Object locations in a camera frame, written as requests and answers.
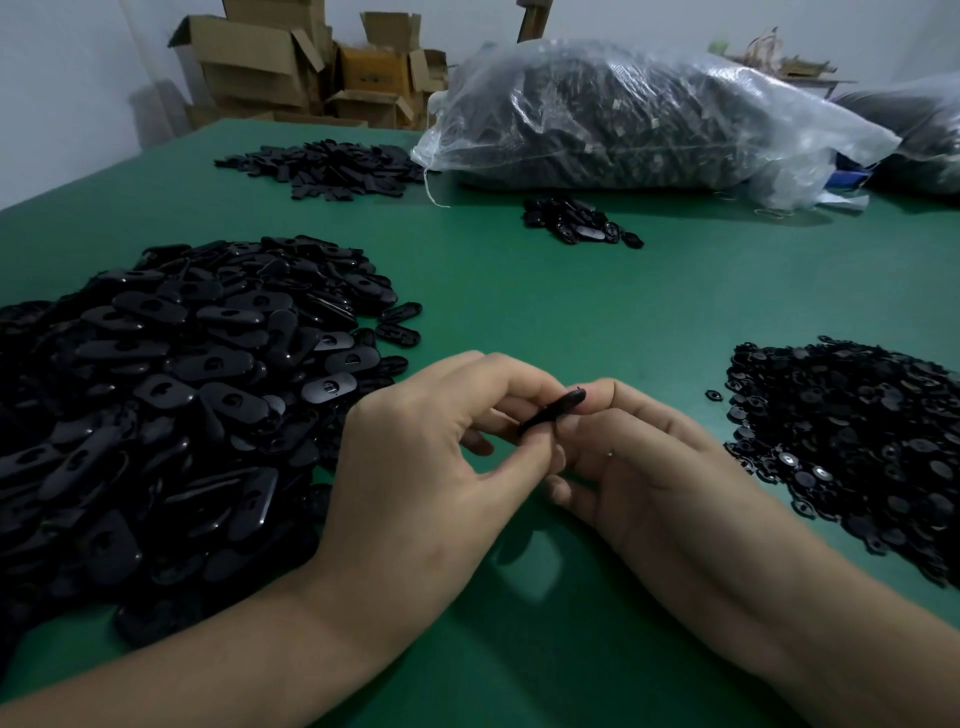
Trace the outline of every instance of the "green work surface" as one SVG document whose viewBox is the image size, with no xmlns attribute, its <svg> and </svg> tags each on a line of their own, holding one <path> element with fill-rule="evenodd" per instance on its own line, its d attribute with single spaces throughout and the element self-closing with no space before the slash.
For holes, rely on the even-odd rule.
<svg viewBox="0 0 960 728">
<path fill-rule="evenodd" d="M 393 279 L 422 344 L 412 369 L 467 349 L 506 352 L 566 383 L 615 376 L 718 438 L 733 346 L 804 345 L 817 334 L 960 368 L 960 214 L 874 198 L 859 217 L 761 218 L 706 194 L 584 193 L 637 232 L 567 247 L 525 229 L 521 196 L 431 178 L 402 199 L 295 202 L 290 187 L 211 161 L 325 135 L 411 146 L 409 134 L 223 121 L 0 214 L 2 303 L 55 298 L 147 246 L 307 233 L 363 248 Z M 502 457 L 498 447 L 494 457 Z M 474 460 L 478 467 L 490 461 Z M 786 489 L 769 486 L 787 500 Z M 960 594 L 896 555 L 870 556 L 839 525 L 812 527 L 858 566 L 960 625 Z M 43 624 L 22 643 L 0 699 L 121 654 L 107 606 Z M 464 594 L 328 725 L 759 725 L 799 719 L 713 657 L 597 538 L 537 497 L 511 521 Z"/>
</svg>

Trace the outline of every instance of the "clear plastic bag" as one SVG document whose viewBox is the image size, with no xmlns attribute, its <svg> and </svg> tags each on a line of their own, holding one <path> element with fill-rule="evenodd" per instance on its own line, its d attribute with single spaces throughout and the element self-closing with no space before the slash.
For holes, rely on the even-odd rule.
<svg viewBox="0 0 960 728">
<path fill-rule="evenodd" d="M 834 152 L 873 164 L 891 132 L 754 69 L 710 55 L 602 40 L 481 50 L 437 104 L 413 151 L 483 186 L 749 188 L 759 203 L 811 206 Z"/>
<path fill-rule="evenodd" d="M 960 72 L 857 90 L 836 103 L 903 137 L 876 169 L 877 183 L 960 194 Z"/>
</svg>

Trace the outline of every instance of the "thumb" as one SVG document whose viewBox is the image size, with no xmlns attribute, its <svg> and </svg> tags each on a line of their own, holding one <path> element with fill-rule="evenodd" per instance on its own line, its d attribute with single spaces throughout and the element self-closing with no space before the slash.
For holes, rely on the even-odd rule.
<svg viewBox="0 0 960 728">
<path fill-rule="evenodd" d="M 564 415 L 557 421 L 557 434 L 580 449 L 626 460 L 654 486 L 676 481 L 697 454 L 680 440 L 622 409 Z"/>
<path fill-rule="evenodd" d="M 551 471 L 558 471 L 563 463 L 554 466 L 555 457 L 562 457 L 556 447 L 553 423 L 542 423 L 523 435 L 513 454 L 488 475 L 490 484 L 513 513 L 527 496 Z"/>
</svg>

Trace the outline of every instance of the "stack of cardboard boxes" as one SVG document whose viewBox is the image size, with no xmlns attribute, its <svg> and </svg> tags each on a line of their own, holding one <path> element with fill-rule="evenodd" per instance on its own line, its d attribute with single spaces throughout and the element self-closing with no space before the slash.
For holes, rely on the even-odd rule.
<svg viewBox="0 0 960 728">
<path fill-rule="evenodd" d="M 420 16 L 361 12 L 368 47 L 340 46 L 343 90 L 329 99 L 340 117 L 379 129 L 425 129 L 426 100 L 446 88 L 446 54 L 420 48 Z"/>
<path fill-rule="evenodd" d="M 446 88 L 446 55 L 420 48 L 419 15 L 362 12 L 370 47 L 348 48 L 324 0 L 223 3 L 226 18 L 188 15 L 169 43 L 192 48 L 215 104 L 187 107 L 194 128 L 230 117 L 423 129 L 427 97 Z"/>
</svg>

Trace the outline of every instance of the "finger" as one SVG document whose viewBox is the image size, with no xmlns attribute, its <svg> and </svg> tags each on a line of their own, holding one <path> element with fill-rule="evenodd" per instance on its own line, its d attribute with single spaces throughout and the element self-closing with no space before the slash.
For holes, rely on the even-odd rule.
<svg viewBox="0 0 960 728">
<path fill-rule="evenodd" d="M 460 438 L 460 444 L 474 455 L 480 455 L 481 457 L 493 455 L 493 445 L 475 429 L 464 432 L 464 436 Z"/>
<path fill-rule="evenodd" d="M 579 386 L 587 390 L 587 398 L 573 410 L 575 414 L 589 415 L 605 409 L 622 409 L 696 450 L 723 449 L 695 420 L 622 381 L 597 379 Z"/>
<path fill-rule="evenodd" d="M 495 409 L 488 409 L 473 420 L 473 425 L 470 427 L 478 432 L 484 432 L 499 437 L 501 440 L 506 440 L 508 443 L 516 444 L 516 420 Z"/>
<path fill-rule="evenodd" d="M 483 355 L 483 352 L 463 352 L 454 354 L 453 356 L 448 356 L 446 359 L 435 361 L 428 367 L 423 367 L 423 369 L 421 369 L 419 372 L 416 372 L 415 374 L 412 374 L 404 379 L 404 382 L 423 382 L 427 380 L 441 379 L 450 372 L 455 372 L 465 364 L 469 364 L 471 361 L 482 359 Z"/>
<path fill-rule="evenodd" d="M 557 421 L 564 440 L 597 454 L 612 453 L 646 475 L 651 485 L 686 482 L 694 449 L 622 409 L 592 415 L 564 415 Z"/>
<path fill-rule="evenodd" d="M 469 362 L 440 381 L 431 381 L 433 397 L 466 428 L 508 395 L 544 406 L 566 388 L 547 372 L 502 353 Z"/>
<path fill-rule="evenodd" d="M 600 498 L 590 488 L 548 475 L 543 480 L 543 490 L 561 508 L 566 509 L 588 526 L 596 528 L 596 510 Z"/>
<path fill-rule="evenodd" d="M 491 473 L 482 476 L 510 514 L 520 507 L 550 472 L 557 456 L 553 425 L 537 425 L 523 435 L 520 446 Z"/>
<path fill-rule="evenodd" d="M 512 417 L 518 423 L 526 422 L 531 417 L 540 412 L 540 408 L 531 401 L 521 400 L 518 397 L 504 397 L 493 409 L 503 412 L 503 414 Z"/>
</svg>

